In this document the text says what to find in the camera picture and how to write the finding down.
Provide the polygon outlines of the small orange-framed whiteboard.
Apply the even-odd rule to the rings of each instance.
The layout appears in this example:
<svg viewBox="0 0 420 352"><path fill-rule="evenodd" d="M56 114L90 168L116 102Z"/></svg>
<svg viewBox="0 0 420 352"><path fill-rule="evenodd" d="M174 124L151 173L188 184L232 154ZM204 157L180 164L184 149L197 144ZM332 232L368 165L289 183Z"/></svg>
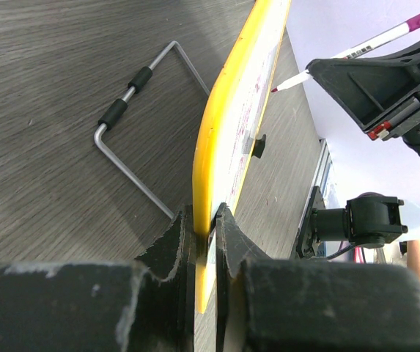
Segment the small orange-framed whiteboard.
<svg viewBox="0 0 420 352"><path fill-rule="evenodd" d="M216 278L214 220L221 204L235 210L248 165L261 157L265 136L258 136L286 29L290 1L256 1L213 87L208 88L182 46L171 41L128 83L99 119L94 134L97 148L169 218L173 212L103 143L111 130L152 77L156 66L175 49L208 96L196 141L192 169L193 231L198 238L196 311L207 309Z"/></svg>

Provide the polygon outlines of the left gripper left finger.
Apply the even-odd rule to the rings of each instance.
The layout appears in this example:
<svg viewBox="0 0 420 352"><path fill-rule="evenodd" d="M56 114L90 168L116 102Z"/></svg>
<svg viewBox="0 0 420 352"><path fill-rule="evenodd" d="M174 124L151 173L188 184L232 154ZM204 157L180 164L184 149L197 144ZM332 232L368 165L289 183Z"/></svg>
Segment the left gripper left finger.
<svg viewBox="0 0 420 352"><path fill-rule="evenodd" d="M190 207L133 260L0 264L0 351L192 351Z"/></svg>

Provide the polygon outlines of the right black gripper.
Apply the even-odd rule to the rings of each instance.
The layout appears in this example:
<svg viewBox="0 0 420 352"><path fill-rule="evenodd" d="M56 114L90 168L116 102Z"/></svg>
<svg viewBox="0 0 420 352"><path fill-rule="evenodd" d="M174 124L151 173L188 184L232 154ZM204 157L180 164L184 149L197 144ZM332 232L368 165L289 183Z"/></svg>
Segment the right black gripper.
<svg viewBox="0 0 420 352"><path fill-rule="evenodd" d="M420 157L420 41L375 58L314 59L307 70L370 139L402 136Z"/></svg>

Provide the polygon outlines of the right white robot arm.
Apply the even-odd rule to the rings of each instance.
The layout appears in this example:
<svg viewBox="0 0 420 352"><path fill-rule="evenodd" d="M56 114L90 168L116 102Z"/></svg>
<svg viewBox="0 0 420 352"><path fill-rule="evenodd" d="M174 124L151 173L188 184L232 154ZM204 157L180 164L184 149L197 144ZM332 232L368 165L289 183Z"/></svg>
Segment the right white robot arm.
<svg viewBox="0 0 420 352"><path fill-rule="evenodd" d="M400 138L420 157L420 41L377 58L314 59L307 68L370 139ZM291 256L312 258L328 241L378 249L413 233L420 234L420 207L412 202L360 196L327 209L315 186Z"/></svg>

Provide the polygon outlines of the pink-capped whiteboard marker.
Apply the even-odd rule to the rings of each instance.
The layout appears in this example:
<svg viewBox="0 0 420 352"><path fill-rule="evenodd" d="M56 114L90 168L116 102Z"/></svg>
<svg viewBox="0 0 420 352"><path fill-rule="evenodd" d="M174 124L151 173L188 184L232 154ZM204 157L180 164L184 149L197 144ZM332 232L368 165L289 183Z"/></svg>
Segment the pink-capped whiteboard marker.
<svg viewBox="0 0 420 352"><path fill-rule="evenodd" d="M344 49L339 53L326 57L326 59L340 59L340 60L352 60L357 59L366 54L370 54L377 49L392 43L399 38L402 38L412 32L420 29L420 13L410 17L409 19L392 26L391 28L377 34L373 37L368 38L362 43L358 43L354 46ZM298 74L290 77L281 83L277 84L271 89L271 93L277 93L287 89L291 89L299 84L302 84L312 78L312 70L308 68L308 65L299 72Z"/></svg>

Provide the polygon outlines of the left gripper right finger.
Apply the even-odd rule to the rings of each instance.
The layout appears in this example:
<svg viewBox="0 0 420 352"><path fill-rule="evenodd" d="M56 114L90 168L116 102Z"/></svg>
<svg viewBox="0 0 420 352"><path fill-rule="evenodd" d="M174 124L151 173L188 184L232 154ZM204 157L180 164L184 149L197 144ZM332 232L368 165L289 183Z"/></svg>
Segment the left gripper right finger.
<svg viewBox="0 0 420 352"><path fill-rule="evenodd" d="M217 351L420 351L420 282L396 265L280 260L221 204Z"/></svg>

